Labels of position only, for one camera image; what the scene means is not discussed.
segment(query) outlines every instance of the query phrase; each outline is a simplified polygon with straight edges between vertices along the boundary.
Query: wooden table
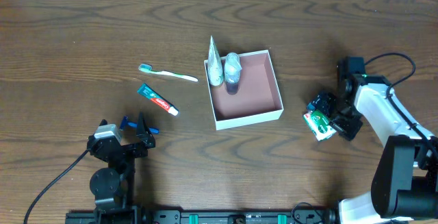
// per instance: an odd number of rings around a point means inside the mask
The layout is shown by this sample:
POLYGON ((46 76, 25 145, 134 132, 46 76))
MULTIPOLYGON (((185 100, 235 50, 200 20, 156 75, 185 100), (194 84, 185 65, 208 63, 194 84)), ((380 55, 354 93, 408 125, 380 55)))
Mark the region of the wooden table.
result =
MULTIPOLYGON (((370 189, 382 146, 365 121, 354 141, 316 142, 306 103, 336 87, 336 61, 405 52, 417 73, 396 88, 438 133, 438 0, 0 0, 0 223, 22 223, 36 195, 86 148, 101 119, 143 111, 157 147, 137 161, 136 199, 152 208, 291 209, 370 189), (285 111, 278 121, 215 131, 202 61, 269 49, 285 111), (140 63, 199 83, 141 74, 140 63), (136 93, 142 82, 180 110, 136 93)), ((395 81, 399 58, 367 67, 395 81)), ((30 223, 94 208, 86 156, 38 202, 30 223)))

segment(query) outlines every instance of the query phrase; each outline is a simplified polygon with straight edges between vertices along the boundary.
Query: toothpaste cap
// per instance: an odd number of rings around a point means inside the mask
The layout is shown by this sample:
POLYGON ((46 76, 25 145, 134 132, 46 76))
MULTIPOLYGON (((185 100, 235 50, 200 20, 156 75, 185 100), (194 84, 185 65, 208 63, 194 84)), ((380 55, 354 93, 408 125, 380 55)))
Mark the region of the toothpaste cap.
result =
POLYGON ((179 111, 174 107, 170 107, 168 112, 173 116, 176 116, 179 113, 179 111))

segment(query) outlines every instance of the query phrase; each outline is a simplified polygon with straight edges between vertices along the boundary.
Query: bottle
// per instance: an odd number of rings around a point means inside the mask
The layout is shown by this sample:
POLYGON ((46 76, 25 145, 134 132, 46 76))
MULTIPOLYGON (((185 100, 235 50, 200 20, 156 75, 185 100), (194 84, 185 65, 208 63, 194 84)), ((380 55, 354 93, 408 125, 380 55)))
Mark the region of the bottle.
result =
POLYGON ((239 55, 236 53, 229 53, 225 59, 225 86, 230 95, 234 95, 239 90, 240 65, 239 55))
POLYGON ((224 70, 222 68, 222 62, 220 61, 220 56, 218 49, 214 44, 213 36, 210 37, 210 49, 208 51, 208 82, 212 86, 220 86, 224 81, 224 70))

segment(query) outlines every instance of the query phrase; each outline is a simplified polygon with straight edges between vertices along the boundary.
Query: red label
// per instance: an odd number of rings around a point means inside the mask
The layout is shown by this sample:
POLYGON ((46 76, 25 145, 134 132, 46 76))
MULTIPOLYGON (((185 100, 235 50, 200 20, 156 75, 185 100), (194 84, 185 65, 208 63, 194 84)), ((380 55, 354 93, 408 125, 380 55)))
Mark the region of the red label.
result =
POLYGON ((163 99, 151 98, 151 101, 155 102, 156 104, 158 104, 158 106, 162 107, 166 111, 169 111, 169 109, 170 109, 169 103, 166 103, 163 99))

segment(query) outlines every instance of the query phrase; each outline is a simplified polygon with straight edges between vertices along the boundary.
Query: green and white toothbrush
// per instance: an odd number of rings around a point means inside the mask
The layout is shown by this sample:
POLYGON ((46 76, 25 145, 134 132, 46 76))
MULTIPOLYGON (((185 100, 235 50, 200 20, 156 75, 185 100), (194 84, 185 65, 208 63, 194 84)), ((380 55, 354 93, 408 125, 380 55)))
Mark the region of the green and white toothbrush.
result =
POLYGON ((153 71, 152 66, 149 64, 141 64, 138 67, 138 70, 142 71, 143 73, 150 73, 150 74, 156 74, 156 75, 166 75, 166 76, 173 76, 173 77, 179 77, 182 79, 190 80, 193 82, 197 82, 198 79, 192 76, 182 75, 178 73, 171 73, 169 71, 153 71))

